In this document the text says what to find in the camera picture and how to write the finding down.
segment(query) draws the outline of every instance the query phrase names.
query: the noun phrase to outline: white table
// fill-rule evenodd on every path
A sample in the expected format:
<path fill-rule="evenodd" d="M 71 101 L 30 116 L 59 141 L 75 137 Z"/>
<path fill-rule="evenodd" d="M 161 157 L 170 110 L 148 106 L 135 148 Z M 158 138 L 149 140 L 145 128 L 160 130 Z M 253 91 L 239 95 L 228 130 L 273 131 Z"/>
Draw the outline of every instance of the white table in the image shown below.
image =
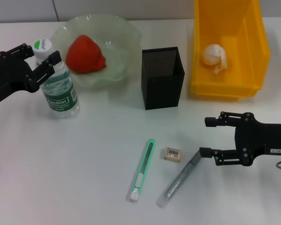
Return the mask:
<path fill-rule="evenodd" d="M 199 147 L 232 149 L 234 129 L 206 128 L 221 111 L 281 123 L 281 18 L 264 19 L 271 61 L 264 88 L 238 102 L 188 99 L 193 20 L 133 21 L 142 47 L 178 46 L 185 69 L 179 107 L 146 111 L 138 79 L 109 90 L 76 86 L 81 112 L 55 118 L 41 91 L 0 103 L 0 225 L 281 224 L 281 157 L 251 167 L 202 159 L 164 210 L 155 201 Z M 0 51 L 51 37 L 62 22 L 0 24 Z M 29 59 L 34 66 L 35 59 Z M 148 139 L 156 139 L 137 204 L 125 200 Z M 160 158 L 182 149 L 180 164 Z"/>

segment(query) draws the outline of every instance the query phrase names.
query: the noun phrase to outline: white ball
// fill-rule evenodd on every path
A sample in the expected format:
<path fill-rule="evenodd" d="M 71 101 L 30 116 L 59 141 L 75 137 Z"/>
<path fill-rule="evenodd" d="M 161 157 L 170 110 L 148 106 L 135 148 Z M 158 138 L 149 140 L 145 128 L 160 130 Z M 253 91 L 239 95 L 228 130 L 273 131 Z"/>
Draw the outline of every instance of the white ball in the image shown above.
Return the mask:
<path fill-rule="evenodd" d="M 209 45 L 203 52 L 203 62 L 208 66 L 216 65 L 221 60 L 221 52 L 219 45 Z"/>
<path fill-rule="evenodd" d="M 221 66 L 216 66 L 214 73 L 218 74 L 223 69 L 227 68 L 227 57 L 225 50 L 219 45 L 209 45 L 205 48 L 202 54 L 202 61 L 208 66 L 214 66 L 221 62 Z"/>

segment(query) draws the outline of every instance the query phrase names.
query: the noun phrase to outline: plastic water bottle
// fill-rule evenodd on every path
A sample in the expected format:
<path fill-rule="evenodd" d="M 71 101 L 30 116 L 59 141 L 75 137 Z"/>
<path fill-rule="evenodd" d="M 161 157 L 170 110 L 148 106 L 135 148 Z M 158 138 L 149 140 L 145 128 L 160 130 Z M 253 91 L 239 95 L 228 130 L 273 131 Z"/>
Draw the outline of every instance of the plastic water bottle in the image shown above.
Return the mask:
<path fill-rule="evenodd" d="M 37 40 L 32 49 L 37 65 L 54 52 L 48 39 Z M 74 116 L 80 108 L 69 69 L 64 62 L 60 62 L 54 66 L 54 70 L 55 73 L 41 84 L 41 90 L 54 114 L 61 118 Z"/>

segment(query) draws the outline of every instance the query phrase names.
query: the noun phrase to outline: yellow plastic bin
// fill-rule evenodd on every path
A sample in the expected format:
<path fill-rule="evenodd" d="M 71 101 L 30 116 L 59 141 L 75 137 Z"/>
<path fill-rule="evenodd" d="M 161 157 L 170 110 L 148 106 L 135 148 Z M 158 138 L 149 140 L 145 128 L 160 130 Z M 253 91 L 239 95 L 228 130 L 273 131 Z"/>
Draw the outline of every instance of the yellow plastic bin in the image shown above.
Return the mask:
<path fill-rule="evenodd" d="M 194 0 L 194 10 L 191 92 L 221 100 L 254 96 L 270 59 L 258 0 Z M 228 58 L 227 69 L 217 75 L 201 60 L 211 44 L 223 47 Z"/>

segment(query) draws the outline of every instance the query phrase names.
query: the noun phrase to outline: red tomato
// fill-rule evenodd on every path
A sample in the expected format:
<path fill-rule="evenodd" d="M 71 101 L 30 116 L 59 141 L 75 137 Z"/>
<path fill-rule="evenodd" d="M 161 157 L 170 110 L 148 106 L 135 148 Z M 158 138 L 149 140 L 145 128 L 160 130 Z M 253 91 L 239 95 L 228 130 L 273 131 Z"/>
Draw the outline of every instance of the red tomato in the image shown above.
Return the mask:
<path fill-rule="evenodd" d="M 88 36 L 80 35 L 70 46 L 66 64 L 74 72 L 89 73 L 104 67 L 106 58 L 100 47 Z"/>

